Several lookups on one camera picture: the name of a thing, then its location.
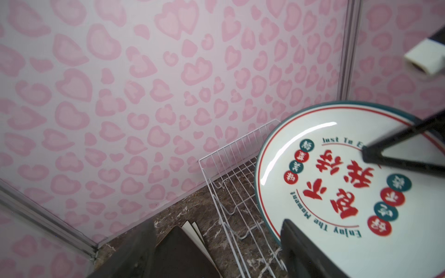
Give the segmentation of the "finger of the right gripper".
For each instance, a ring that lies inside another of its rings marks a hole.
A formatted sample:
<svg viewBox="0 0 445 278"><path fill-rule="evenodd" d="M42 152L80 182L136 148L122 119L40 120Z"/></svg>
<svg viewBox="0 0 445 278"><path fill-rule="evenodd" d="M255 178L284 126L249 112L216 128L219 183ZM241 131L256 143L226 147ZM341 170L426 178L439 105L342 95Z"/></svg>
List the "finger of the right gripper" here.
<svg viewBox="0 0 445 278"><path fill-rule="evenodd" d="M404 129L382 137L362 150L366 163L445 176L445 112L415 121Z"/></svg>

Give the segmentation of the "black square plate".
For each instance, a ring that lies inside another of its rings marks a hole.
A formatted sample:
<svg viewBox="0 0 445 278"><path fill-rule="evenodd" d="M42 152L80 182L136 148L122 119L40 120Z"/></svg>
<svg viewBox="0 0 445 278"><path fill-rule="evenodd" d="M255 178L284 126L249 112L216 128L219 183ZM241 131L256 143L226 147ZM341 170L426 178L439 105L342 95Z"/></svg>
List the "black square plate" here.
<svg viewBox="0 0 445 278"><path fill-rule="evenodd" d="M151 278L219 278L217 268L179 226L157 244Z"/></svg>

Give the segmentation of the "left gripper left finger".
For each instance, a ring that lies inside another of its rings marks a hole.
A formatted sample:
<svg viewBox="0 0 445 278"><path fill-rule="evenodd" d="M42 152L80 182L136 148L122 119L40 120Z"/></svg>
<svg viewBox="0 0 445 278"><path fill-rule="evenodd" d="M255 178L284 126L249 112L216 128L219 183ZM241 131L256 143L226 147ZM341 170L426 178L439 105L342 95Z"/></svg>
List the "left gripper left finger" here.
<svg viewBox="0 0 445 278"><path fill-rule="evenodd" d="M153 220L136 227L122 246L91 278L148 278L153 267L156 229Z"/></svg>

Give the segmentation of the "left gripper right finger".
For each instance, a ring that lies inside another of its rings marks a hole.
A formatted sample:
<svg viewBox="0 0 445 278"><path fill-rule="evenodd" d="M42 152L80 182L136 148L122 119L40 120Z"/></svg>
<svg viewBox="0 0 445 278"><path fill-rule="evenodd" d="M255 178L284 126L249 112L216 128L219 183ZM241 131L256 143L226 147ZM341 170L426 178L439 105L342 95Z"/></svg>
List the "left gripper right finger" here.
<svg viewBox="0 0 445 278"><path fill-rule="evenodd" d="M280 234L282 259L290 278L346 278L291 220L283 221Z"/></svg>

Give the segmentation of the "white round plate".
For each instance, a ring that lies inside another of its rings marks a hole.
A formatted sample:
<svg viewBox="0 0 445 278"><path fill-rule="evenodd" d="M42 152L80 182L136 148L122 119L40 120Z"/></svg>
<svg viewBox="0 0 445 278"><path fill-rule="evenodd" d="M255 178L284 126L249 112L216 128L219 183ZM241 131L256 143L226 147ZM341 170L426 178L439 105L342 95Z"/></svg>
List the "white round plate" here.
<svg viewBox="0 0 445 278"><path fill-rule="evenodd" d="M362 150L418 122L379 104L341 101L281 122L257 158L254 186L277 242L291 220L352 278L445 275L445 180L365 162Z"/></svg>

